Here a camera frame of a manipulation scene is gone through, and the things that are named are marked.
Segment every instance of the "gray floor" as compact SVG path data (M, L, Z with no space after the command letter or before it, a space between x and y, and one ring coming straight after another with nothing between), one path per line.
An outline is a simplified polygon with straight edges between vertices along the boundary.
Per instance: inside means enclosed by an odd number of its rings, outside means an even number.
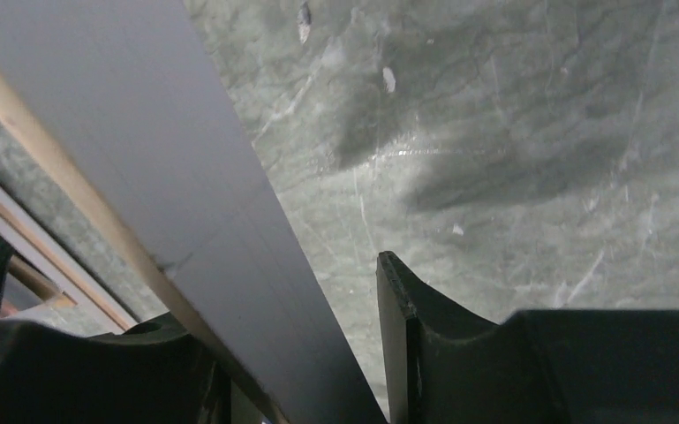
M679 1L187 6L381 401L382 250L496 321L679 307Z

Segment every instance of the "white board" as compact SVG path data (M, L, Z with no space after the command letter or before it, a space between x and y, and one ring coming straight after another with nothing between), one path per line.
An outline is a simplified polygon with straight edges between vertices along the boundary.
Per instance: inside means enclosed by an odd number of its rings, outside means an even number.
M274 418L385 421L181 3L0 2L0 120Z

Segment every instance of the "scratched surface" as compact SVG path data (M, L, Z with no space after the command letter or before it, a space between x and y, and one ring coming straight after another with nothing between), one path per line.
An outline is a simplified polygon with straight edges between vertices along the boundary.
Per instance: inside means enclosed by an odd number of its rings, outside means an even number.
M679 307L679 1L308 3L186 1L381 402L381 250L492 320Z

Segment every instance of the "paint chip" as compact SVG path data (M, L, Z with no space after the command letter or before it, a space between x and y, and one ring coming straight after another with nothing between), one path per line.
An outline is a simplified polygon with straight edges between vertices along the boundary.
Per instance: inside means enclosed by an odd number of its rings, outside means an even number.
M386 93L393 93L396 91L396 77L394 72L388 66L383 67L383 83L386 85Z
M305 44L308 41L308 35L311 33L311 10L308 8L308 2L303 2L298 9L298 36L300 37L300 44Z

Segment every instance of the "white strip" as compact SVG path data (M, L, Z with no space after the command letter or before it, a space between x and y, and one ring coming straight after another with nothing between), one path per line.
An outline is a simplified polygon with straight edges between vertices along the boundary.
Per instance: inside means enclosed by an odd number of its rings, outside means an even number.
M114 312L120 316L131 327L137 322L118 304L108 293L92 278L16 201L14 201L1 187L0 187L0 204L4 206L10 213L12 213L19 221L19 225L28 228L50 252L61 261L72 272L79 275L87 287L98 293L104 302L114 309ZM6 220L0 216L0 235L6 239L17 251L30 261L38 270L40 270L47 278L56 283L61 290L66 292L74 300L77 305L86 310L92 317L94 317L101 325L106 327L108 331L114 333L121 333L123 329L115 323L110 317L105 314L79 287L66 277L66 275L58 269L51 261L46 258L40 251L37 250L18 231L16 231Z

